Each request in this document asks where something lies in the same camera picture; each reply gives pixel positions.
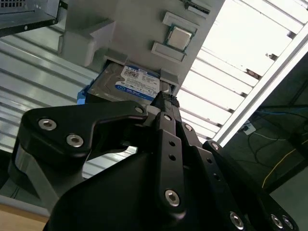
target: blue cable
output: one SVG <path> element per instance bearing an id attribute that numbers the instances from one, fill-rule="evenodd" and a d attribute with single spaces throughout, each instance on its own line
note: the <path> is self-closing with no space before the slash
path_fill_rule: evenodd
<path id="1" fill-rule="evenodd" d="M 308 109 L 308 107 L 303 107 L 303 108 L 297 108 L 296 110 L 290 111 L 291 113 L 293 112 L 298 112 L 304 109 Z M 270 115 L 285 115 L 288 114 L 288 112 L 268 112 L 268 111 L 256 111 L 259 113 L 264 113 L 264 114 L 270 114 Z"/>

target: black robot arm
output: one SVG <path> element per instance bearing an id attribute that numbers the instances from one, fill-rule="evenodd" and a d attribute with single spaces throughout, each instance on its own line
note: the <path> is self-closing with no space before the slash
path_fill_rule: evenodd
<path id="1" fill-rule="evenodd" d="M 85 161 L 138 147 L 84 180 Z M 37 193 L 45 230 L 297 231 L 294 220 L 214 141 L 181 121 L 175 97 L 24 114 L 11 177 Z"/>

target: hard drive label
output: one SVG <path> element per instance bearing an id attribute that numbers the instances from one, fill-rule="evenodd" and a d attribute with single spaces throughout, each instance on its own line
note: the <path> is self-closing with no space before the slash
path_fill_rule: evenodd
<path id="1" fill-rule="evenodd" d="M 125 80 L 118 81 L 115 84 L 115 87 L 121 91 L 149 101 L 152 101 L 159 92 L 159 78 L 138 67 L 132 65 L 125 66 L 121 77 Z"/>

